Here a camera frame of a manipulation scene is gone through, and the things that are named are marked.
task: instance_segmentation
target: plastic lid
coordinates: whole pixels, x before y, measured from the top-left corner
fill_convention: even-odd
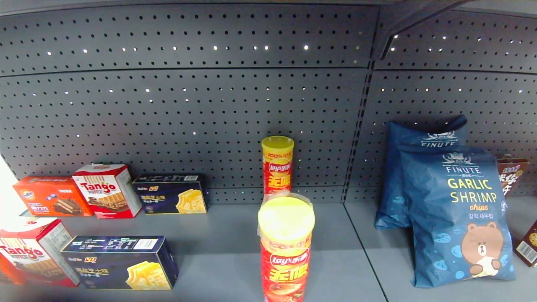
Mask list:
[[[261,141],[263,149],[269,152],[287,152],[293,150],[295,142],[286,136],[269,136]]]
[[[313,207],[299,198],[283,196],[265,202],[257,215],[259,229],[270,240],[293,245],[315,226]]]

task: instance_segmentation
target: red chip canister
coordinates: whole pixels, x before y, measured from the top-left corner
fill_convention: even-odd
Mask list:
[[[315,213],[302,195],[266,195],[258,213],[265,302],[302,302],[309,274]]]
[[[286,136],[270,136],[261,142],[263,148],[264,193],[291,191],[293,147],[295,142]]]

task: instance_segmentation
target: blue box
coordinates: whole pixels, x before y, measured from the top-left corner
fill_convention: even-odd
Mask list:
[[[147,214],[207,213],[202,174],[140,175],[133,189]]]
[[[61,254],[88,289],[171,290],[179,274],[164,236],[76,236]]]

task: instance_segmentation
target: bear cartoon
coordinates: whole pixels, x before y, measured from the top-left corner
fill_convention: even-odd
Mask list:
[[[503,247],[503,236],[495,222],[486,226],[469,224],[462,239],[462,256],[472,264],[472,277],[495,276],[502,264],[498,260]]]

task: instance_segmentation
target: chip bag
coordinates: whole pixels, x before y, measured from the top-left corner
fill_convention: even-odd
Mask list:
[[[507,203],[495,157],[478,148],[401,147],[416,287],[514,280]]]
[[[438,149],[466,144],[466,117],[459,116],[448,123],[443,133],[427,133],[389,122],[386,152],[386,170],[382,199],[376,214],[375,228],[410,227],[408,206],[403,195],[403,171],[399,147],[417,146],[421,149]]]

